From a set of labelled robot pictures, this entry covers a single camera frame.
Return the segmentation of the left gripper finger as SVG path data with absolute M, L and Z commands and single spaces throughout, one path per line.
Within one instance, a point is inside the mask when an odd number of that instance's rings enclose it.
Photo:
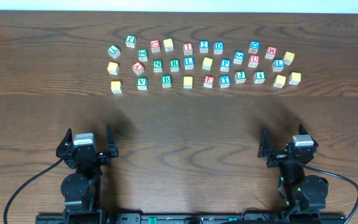
M 109 149 L 109 152 L 117 152 L 117 146 L 114 142 L 114 138 L 112 136 L 110 125 L 106 126 L 106 145 Z
M 57 154 L 66 154 L 73 141 L 72 131 L 68 128 L 65 137 L 57 147 Z

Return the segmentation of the red E block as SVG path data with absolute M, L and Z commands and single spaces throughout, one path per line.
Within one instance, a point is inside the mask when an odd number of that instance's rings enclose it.
M 214 85 L 214 81 L 215 81 L 215 78 L 213 76 L 206 75 L 204 77 L 203 86 L 205 88 L 212 88 Z

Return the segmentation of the green N block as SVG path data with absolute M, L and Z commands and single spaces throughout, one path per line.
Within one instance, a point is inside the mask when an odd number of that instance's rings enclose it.
M 162 60 L 154 60 L 152 62 L 153 70 L 155 73 L 163 72 L 163 62 Z

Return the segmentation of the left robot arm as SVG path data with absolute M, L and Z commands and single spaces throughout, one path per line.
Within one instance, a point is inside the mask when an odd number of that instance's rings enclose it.
M 56 156 L 75 172 L 66 176 L 61 184 L 65 198 L 64 223 L 110 222 L 106 208 L 100 207 L 101 167 L 111 164 L 119 156 L 111 128 L 106 127 L 107 151 L 97 152 L 92 133 L 72 135 L 69 129 L 58 145 Z

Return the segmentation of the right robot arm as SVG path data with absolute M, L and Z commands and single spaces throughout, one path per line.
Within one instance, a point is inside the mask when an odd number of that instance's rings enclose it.
M 277 219 L 294 223 L 321 223 L 320 210 L 326 207 L 328 181 L 318 175 L 306 175 L 304 166 L 310 162 L 318 143 L 299 125 L 298 134 L 284 149 L 275 150 L 266 130 L 261 130 L 257 157 L 266 158 L 268 168 L 278 167 L 280 179 L 278 191 L 287 208 Z

